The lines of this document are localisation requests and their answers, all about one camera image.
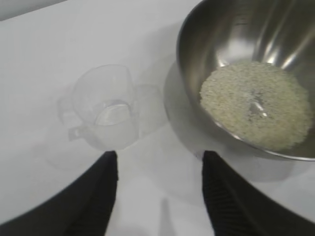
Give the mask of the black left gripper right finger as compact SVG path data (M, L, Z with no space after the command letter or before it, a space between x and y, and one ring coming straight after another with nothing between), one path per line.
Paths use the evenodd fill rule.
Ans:
M313 236L315 224L250 185L216 152L202 157L202 194L217 236Z

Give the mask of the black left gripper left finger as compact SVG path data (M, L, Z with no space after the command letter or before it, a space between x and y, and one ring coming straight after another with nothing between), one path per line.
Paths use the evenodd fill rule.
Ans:
M105 152L63 191L0 226L2 236L103 236L118 185L118 156Z

